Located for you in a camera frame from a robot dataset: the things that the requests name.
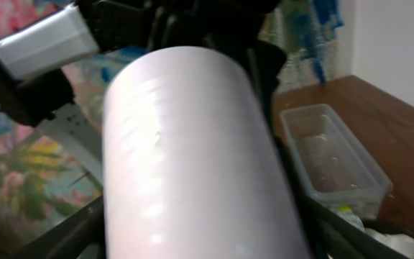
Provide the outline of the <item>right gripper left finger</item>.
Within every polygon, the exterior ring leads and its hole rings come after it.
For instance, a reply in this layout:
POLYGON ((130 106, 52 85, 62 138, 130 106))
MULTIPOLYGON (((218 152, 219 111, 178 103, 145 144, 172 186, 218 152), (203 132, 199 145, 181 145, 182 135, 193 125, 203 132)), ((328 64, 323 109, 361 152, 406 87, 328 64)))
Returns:
POLYGON ((73 216, 18 250, 12 257, 104 259, 104 199, 100 196, 93 200, 73 216))

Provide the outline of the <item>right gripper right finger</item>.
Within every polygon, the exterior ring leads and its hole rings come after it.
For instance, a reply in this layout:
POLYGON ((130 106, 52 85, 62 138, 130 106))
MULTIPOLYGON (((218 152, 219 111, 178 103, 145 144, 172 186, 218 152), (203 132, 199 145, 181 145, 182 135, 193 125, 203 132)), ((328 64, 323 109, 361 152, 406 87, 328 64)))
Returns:
POLYGON ((406 259, 317 201, 297 196, 296 206, 314 258, 406 259))

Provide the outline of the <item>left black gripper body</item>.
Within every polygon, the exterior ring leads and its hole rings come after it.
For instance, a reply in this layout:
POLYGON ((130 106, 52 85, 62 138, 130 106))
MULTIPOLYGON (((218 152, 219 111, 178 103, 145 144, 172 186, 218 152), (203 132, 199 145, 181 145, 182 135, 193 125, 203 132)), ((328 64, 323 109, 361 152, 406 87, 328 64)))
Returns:
POLYGON ((268 127, 272 94, 287 55, 259 39, 279 0, 75 0, 100 53, 196 46, 219 51, 249 75, 268 127))

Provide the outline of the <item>white bowl with rice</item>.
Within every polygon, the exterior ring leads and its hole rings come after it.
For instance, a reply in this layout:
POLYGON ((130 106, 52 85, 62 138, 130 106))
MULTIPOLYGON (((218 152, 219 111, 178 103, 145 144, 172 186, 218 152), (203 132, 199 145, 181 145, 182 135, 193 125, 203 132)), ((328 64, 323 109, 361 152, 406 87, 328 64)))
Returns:
POLYGON ((414 234, 411 231, 391 222, 371 219, 364 220, 363 225, 367 235, 395 252, 414 259, 414 234))

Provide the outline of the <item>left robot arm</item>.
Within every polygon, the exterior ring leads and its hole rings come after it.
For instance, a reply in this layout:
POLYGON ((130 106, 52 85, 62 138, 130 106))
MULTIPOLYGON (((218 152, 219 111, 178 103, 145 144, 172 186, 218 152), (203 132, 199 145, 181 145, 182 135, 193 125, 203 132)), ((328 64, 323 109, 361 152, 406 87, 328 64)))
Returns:
POLYGON ((97 178, 102 177, 101 137, 75 105, 61 68, 126 47, 149 48, 117 78, 111 97, 156 83, 158 102, 144 108, 125 102, 114 117, 153 122, 160 140, 192 145, 218 138, 219 118, 232 105, 225 93, 254 90, 270 115, 271 94, 286 54, 259 40, 275 1, 74 1, 34 29, 35 71, 42 76, 44 104, 38 122, 97 178))

